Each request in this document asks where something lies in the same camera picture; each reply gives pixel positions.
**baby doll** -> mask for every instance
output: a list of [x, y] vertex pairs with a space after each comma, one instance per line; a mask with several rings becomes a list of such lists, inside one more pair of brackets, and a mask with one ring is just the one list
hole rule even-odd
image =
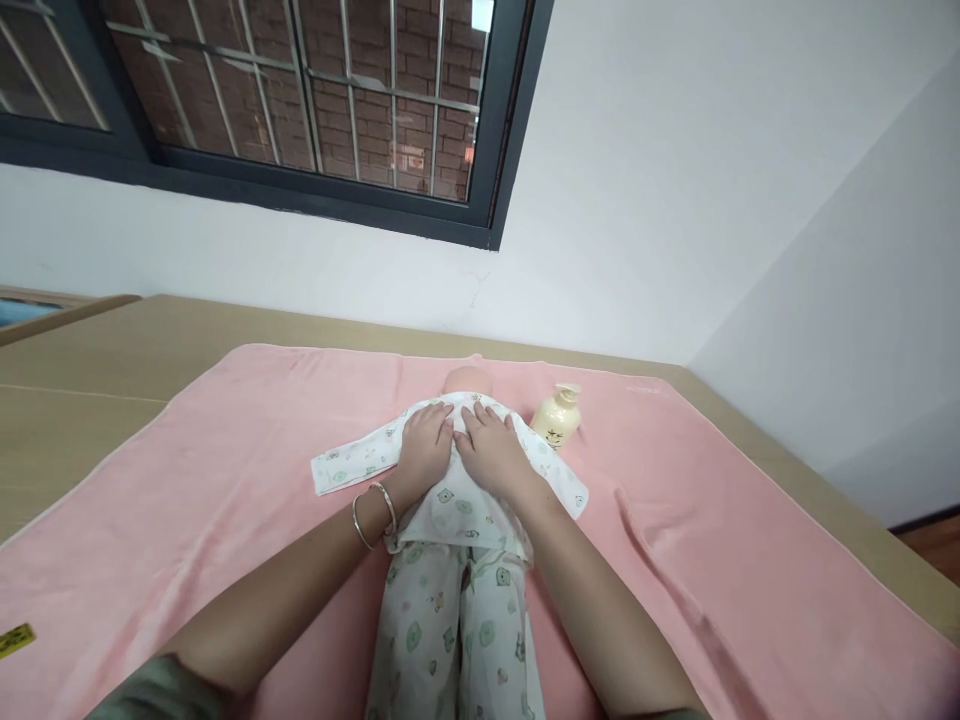
[[[571, 516], [587, 503], [586, 487], [547, 443], [491, 395], [489, 375], [475, 367], [451, 372], [443, 394], [417, 403], [367, 437], [314, 458], [318, 495], [355, 485], [400, 458], [406, 419], [432, 402], [460, 410], [479, 401], [513, 417], [531, 465]], [[365, 720], [393, 718], [543, 718], [543, 696], [525, 601], [533, 552], [519, 521], [478, 487], [456, 447], [444, 479], [398, 521], [387, 539], [387, 573]]]

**wooden table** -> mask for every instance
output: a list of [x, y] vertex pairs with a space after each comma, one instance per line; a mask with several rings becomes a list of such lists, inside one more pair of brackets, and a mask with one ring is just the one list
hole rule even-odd
[[880, 582], [960, 640], [960, 588], [685, 368], [163, 295], [0, 347], [0, 540], [56, 502], [226, 353], [251, 342], [480, 353], [662, 378]]

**pink towel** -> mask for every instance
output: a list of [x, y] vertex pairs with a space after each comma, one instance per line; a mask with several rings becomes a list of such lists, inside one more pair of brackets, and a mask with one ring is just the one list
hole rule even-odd
[[[310, 458], [436, 395], [464, 362], [529, 419], [582, 385], [563, 456], [580, 524], [663, 629], [716, 720], [934, 717], [953, 646], [882, 587], [667, 383], [507, 363], [251, 345], [178, 395], [0, 550], [10, 718], [78, 718], [200, 607], [366, 486], [318, 498]], [[373, 553], [264, 681], [253, 714], [356, 718], [386, 554]], [[601, 711], [534, 573], [551, 720]]]

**bracelet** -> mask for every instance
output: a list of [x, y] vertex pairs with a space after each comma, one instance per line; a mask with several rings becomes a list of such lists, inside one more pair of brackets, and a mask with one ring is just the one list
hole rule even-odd
[[357, 535], [360, 536], [360, 541], [367, 546], [367, 550], [373, 550], [373, 545], [368, 543], [367, 539], [363, 536], [363, 530], [360, 529], [360, 522], [357, 520], [357, 500], [359, 499], [359, 495], [353, 499], [353, 526], [357, 529]]
[[373, 483], [373, 487], [383, 493], [383, 499], [387, 503], [387, 510], [390, 511], [390, 528], [383, 531], [383, 534], [390, 537], [397, 531], [397, 513], [393, 510], [393, 500], [390, 499], [390, 493], [380, 483]]

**doll head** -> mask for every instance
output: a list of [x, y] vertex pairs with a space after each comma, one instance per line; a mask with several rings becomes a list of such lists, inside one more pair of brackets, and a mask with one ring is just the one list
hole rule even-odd
[[480, 368], [464, 365], [451, 371], [443, 383], [443, 394], [451, 392], [475, 392], [492, 396], [493, 378]]

